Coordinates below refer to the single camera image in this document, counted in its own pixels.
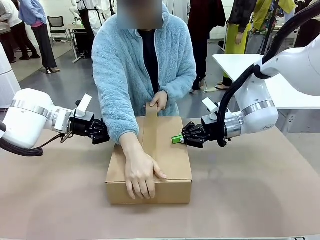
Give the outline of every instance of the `light blue fleece jacket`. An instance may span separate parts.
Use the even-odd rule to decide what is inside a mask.
[[[155,31],[160,91],[168,95],[158,116],[178,116],[177,100],[192,88],[196,62],[186,23],[162,5],[163,28]],[[93,77],[103,121],[110,138],[119,143],[125,133],[139,132],[136,117],[146,115],[146,103],[155,94],[144,62],[143,39],[137,29],[120,29],[118,16],[108,19],[97,34],[93,49]]]

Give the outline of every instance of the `person's left hand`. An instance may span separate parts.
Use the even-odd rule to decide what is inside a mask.
[[[241,44],[243,37],[244,37],[244,34],[242,32],[238,32],[235,38],[235,44],[237,45]]]
[[[150,107],[157,104],[157,112],[161,112],[166,109],[168,101],[168,94],[165,91],[158,92],[150,103]]]

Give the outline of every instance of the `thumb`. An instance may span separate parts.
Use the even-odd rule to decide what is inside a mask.
[[[150,107],[153,107],[159,100],[159,96],[155,95],[152,101],[150,102]]]
[[[160,178],[160,179],[167,179],[167,175],[164,174],[164,172],[160,169],[158,163],[153,160],[153,168],[154,168],[154,173],[155,175]]]

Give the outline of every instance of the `person in blue fleece jacket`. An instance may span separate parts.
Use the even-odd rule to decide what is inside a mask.
[[[162,1],[118,3],[119,13],[94,40],[93,77],[108,133],[126,157],[128,193],[150,199],[155,197],[154,173],[167,176],[143,151],[136,117],[145,116],[146,103],[157,105],[160,117],[178,116],[177,100],[191,90],[196,62],[186,23],[169,14]]]

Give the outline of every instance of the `table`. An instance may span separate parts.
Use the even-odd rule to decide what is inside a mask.
[[[78,24],[69,24],[69,25],[65,25],[62,27],[62,29],[65,29],[65,30],[68,30],[69,34],[70,34],[70,38],[71,38],[71,45],[72,45],[72,48],[73,48],[73,52],[74,52],[74,56],[75,56],[75,60],[72,61],[73,64],[75,64],[76,62],[78,62],[81,57],[78,56],[77,54],[77,50],[76,50],[76,40],[75,40],[75,32],[74,30],[84,30],[85,27],[81,24],[81,25],[78,25]]]
[[[37,145],[52,136],[44,130]],[[105,180],[112,150],[111,142],[93,146],[79,136],[52,142],[37,158],[0,149],[0,238],[280,239],[320,233],[320,177],[275,127],[233,138],[226,148],[216,142],[188,148],[189,205],[110,205]]]
[[[249,66],[262,57],[259,54],[213,55],[213,59],[232,81],[236,81]],[[281,129],[284,135],[290,131],[299,110],[320,109],[320,97],[297,91],[281,74],[265,82],[275,107],[278,110],[289,110]]]

